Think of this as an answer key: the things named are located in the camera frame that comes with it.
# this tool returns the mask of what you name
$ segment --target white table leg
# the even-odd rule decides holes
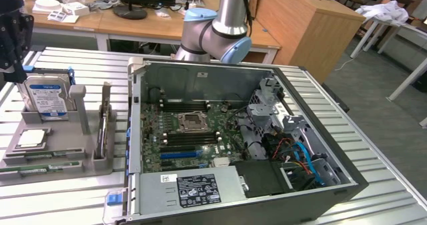
[[[382,25],[379,26],[379,29],[378,29],[378,31],[375,32],[375,34],[374,34],[371,40],[368,41],[367,45],[364,46],[363,51],[367,52],[367,51],[370,50],[374,42],[376,42],[376,39],[379,38],[379,35],[384,32],[384,29],[386,29],[386,28],[387,28],[386,24],[382,24]]]
[[[272,64],[276,57],[278,49],[270,49],[266,53],[264,59],[262,61],[263,64]]]
[[[358,46],[355,47],[355,49],[354,49],[354,51],[352,51],[352,53],[351,53],[351,55],[350,55],[350,57],[351,57],[352,59],[358,56],[358,53],[359,53],[359,51],[360,51],[360,48],[362,48],[363,44],[366,44],[366,42],[367,42],[367,40],[368,40],[368,38],[370,38],[370,36],[371,36],[371,34],[372,34],[372,32],[374,32],[374,30],[375,30],[375,28],[376,28],[378,25],[379,25],[379,22],[378,22],[378,21],[374,21],[371,27],[370,27],[368,30],[366,31],[366,34],[364,34],[364,36],[363,36],[363,38],[362,38]]]
[[[396,97],[399,96],[399,94],[403,92],[403,90],[407,88],[407,86],[410,86],[411,83],[414,83],[414,81],[419,78],[419,76],[426,72],[427,70],[427,58],[424,59],[424,61],[420,63],[420,65],[418,66],[418,68],[414,70],[414,72],[411,73],[411,75],[407,77],[407,79],[403,81],[403,83],[400,84],[400,86],[396,88],[396,90],[392,92],[392,94],[388,97],[388,100],[392,101],[396,99]]]
[[[96,34],[96,43],[99,51],[108,51],[108,34],[98,33]]]
[[[423,129],[427,129],[427,117],[423,121],[420,121],[419,125],[422,126]]]
[[[390,41],[396,36],[399,30],[400,30],[400,27],[396,27],[396,29],[394,29],[392,33],[390,34],[390,37],[387,38],[387,40],[384,41],[383,45],[380,46],[380,48],[378,50],[378,54],[380,54],[384,51],[384,48],[386,48],[387,44],[390,43]]]

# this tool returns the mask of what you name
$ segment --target aluminum table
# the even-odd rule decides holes
[[[111,105],[118,111],[114,173],[104,176],[0,187],[0,224],[103,224],[104,196],[108,191],[122,188],[124,183],[128,119],[127,65],[131,56],[142,55],[47,47],[43,51],[32,51],[25,57],[24,64],[35,65],[36,68],[72,66],[75,81],[87,88],[84,97],[87,110],[98,110],[102,85],[104,81],[112,83]],[[280,69],[370,183],[351,201],[334,206],[318,220],[306,224],[427,224],[426,199],[312,76],[298,67],[280,66]],[[24,103],[17,89],[8,83],[0,92],[1,156],[21,120],[23,108]],[[298,111],[295,105],[290,104],[290,108]]]

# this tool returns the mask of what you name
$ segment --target monitor stand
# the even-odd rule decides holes
[[[132,6],[130,2],[128,5],[119,5],[112,8],[114,14],[116,14],[120,18],[139,20],[147,17],[147,12],[142,7]]]

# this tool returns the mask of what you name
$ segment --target gray floor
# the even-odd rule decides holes
[[[351,41],[336,68],[350,60],[358,42]],[[427,129],[419,126],[427,117],[427,94],[410,86],[394,102],[386,99],[407,76],[370,50],[330,74],[326,84],[350,107],[350,117],[427,198]]]

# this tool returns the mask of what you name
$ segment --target motherboard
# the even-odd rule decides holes
[[[228,166],[250,159],[236,110],[228,102],[143,103],[143,172]]]

